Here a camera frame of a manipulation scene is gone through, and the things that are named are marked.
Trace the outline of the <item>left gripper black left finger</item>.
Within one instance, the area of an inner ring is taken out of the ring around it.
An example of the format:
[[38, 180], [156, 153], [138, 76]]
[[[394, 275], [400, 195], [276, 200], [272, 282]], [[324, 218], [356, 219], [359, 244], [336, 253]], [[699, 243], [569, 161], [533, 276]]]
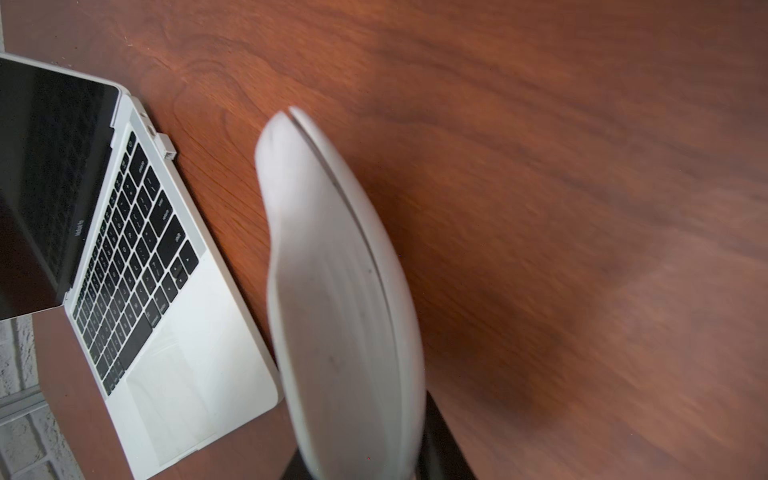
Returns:
[[301, 452], [299, 450], [296, 450], [294, 455], [291, 457], [280, 479], [281, 480], [312, 480], [312, 475], [307, 469], [303, 461], [303, 458], [301, 456]]

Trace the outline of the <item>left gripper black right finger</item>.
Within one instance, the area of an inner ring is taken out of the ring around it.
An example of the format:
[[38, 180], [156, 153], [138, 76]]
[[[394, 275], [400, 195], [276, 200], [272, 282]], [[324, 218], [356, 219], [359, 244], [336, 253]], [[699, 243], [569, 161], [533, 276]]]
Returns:
[[416, 478], [421, 480], [475, 480], [470, 468], [437, 403], [426, 394], [423, 437]]

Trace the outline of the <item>white wireless mouse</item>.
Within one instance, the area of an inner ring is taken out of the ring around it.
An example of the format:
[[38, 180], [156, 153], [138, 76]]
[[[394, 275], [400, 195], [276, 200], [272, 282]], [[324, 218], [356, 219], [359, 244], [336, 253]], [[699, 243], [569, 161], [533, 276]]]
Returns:
[[425, 417], [423, 348], [399, 257], [359, 181], [301, 109], [264, 127], [268, 320], [306, 468], [409, 479]]

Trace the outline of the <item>small white usb receiver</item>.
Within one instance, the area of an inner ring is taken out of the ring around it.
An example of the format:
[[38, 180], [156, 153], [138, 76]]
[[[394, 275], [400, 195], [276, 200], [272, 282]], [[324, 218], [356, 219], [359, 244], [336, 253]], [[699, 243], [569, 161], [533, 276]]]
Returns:
[[157, 133], [154, 136], [153, 142], [165, 162], [172, 162], [175, 160], [177, 150], [166, 134]]

